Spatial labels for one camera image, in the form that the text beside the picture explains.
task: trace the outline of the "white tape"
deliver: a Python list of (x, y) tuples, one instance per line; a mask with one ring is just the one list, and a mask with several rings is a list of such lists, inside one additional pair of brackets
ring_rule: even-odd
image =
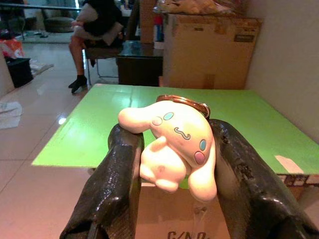
[(142, 187), (155, 187), (156, 185), (153, 183), (142, 182)]
[(319, 184), (319, 175), (310, 175), (306, 183)]
[(286, 175), (278, 175), (278, 177), (281, 179), (281, 181), (284, 183), (287, 176)]
[(281, 163), (281, 165), (291, 174), (303, 174), (304, 171), (295, 163), (292, 159), (286, 158), (280, 155), (276, 155), (275, 158)]

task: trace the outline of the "person sitting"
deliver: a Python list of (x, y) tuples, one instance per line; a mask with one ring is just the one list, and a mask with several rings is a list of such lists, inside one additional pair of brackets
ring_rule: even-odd
[(72, 26), (74, 33), (71, 36), (69, 49), (77, 78), (69, 88), (75, 93), (81, 86), (87, 84), (82, 55), (82, 50), (86, 47), (85, 40), (103, 40), (108, 46), (122, 44), (122, 12), (116, 7), (114, 0), (85, 0)]

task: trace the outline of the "green tabletop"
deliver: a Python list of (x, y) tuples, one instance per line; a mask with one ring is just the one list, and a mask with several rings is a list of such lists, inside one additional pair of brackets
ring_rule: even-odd
[[(304, 174), (319, 174), (319, 145), (252, 91), (197, 90), (95, 85), (57, 130), (33, 165), (96, 167), (108, 152), (117, 115), (126, 107), (145, 107), (158, 95), (174, 94), (207, 103), (210, 118), (231, 123), (277, 174), (289, 174), (276, 155), (291, 159)], [(145, 143), (154, 140), (148, 130)]]

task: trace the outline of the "black boot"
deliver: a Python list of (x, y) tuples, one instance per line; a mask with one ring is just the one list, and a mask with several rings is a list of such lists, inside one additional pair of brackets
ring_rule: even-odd
[(81, 86), (86, 86), (87, 79), (84, 75), (78, 75), (72, 87), (72, 94), (76, 92)]
[(73, 88), (73, 86), (75, 85), (75, 82), (76, 82), (76, 80), (75, 81), (73, 81), (69, 86), (68, 86), (68, 88)]

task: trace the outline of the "white plush bunny figure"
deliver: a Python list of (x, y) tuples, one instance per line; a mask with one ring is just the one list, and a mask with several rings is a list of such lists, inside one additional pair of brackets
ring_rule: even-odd
[(199, 111), (160, 101), (144, 108), (123, 109), (118, 119), (120, 126), (132, 133), (151, 129), (157, 138), (142, 152), (142, 178), (172, 193), (189, 175), (189, 189), (197, 200), (208, 202), (216, 196), (215, 141)]

